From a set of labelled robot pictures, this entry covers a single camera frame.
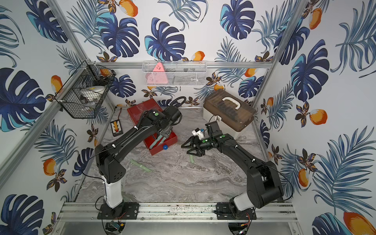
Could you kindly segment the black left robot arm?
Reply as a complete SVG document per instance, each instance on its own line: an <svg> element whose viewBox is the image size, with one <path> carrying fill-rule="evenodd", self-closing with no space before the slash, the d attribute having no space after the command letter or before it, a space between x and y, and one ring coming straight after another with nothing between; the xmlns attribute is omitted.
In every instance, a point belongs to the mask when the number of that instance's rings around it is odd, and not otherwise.
<svg viewBox="0 0 376 235"><path fill-rule="evenodd" d="M121 180L126 169L121 162L146 138L157 134L157 139L151 147L164 143L172 133L173 126L180 123L182 114L175 106L169 106L163 111L155 109L144 112L137 125L123 134L120 138L105 146L95 148L96 164L102 180L104 180L105 202L113 209L123 203Z"/></svg>

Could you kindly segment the red drawer cabinet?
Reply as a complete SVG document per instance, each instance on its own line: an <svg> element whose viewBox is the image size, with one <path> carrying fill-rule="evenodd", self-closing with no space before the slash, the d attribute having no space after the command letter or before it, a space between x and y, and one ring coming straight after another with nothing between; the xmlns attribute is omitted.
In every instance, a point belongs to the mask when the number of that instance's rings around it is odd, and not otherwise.
<svg viewBox="0 0 376 235"><path fill-rule="evenodd" d="M150 145L159 136L157 121L162 117L162 110L153 99L144 101L136 106L127 109L135 126L126 133L127 141L125 147L133 147L143 140L149 149ZM177 143L178 137L173 132L162 143L149 149L151 155L166 150L169 146Z"/></svg>

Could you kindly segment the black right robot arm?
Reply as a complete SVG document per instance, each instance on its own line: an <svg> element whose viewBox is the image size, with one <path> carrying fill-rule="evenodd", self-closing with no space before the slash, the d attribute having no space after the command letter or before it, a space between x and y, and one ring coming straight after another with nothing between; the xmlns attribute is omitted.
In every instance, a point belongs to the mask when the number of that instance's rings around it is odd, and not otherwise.
<svg viewBox="0 0 376 235"><path fill-rule="evenodd" d="M187 154L202 157L206 151L216 149L229 157L246 174L246 191L230 200L232 211L242 212L262 208L284 196L283 186L276 165L256 158L230 135L224 134L216 121L206 124L207 135L201 137L198 128L183 144Z"/></svg>

